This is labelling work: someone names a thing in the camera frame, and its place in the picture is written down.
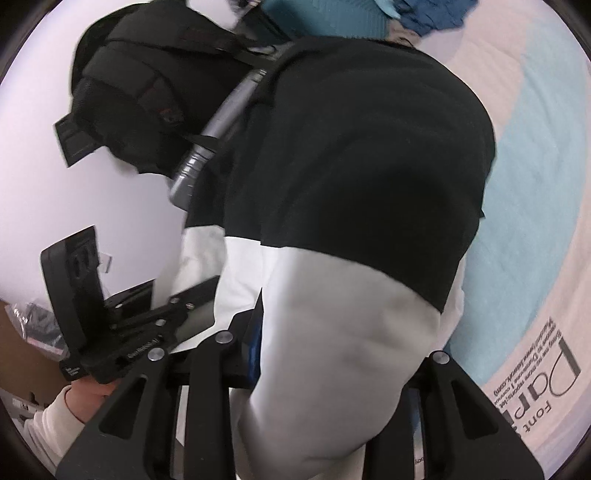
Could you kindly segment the white sleeve left forearm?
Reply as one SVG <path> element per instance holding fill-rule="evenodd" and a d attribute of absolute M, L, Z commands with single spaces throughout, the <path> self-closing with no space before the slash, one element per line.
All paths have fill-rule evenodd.
<path fill-rule="evenodd" d="M 20 430 L 30 450 L 51 474 L 85 426 L 66 405 L 69 390 L 69 386 L 64 387 L 48 407 L 26 420 Z"/>

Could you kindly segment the person left hand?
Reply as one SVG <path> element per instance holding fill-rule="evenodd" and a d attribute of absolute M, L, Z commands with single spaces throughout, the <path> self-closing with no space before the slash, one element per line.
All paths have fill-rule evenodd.
<path fill-rule="evenodd" d="M 73 381 L 64 395 L 68 410 L 82 423 L 88 422 L 100 409 L 120 381 L 101 384 L 92 377 Z"/>

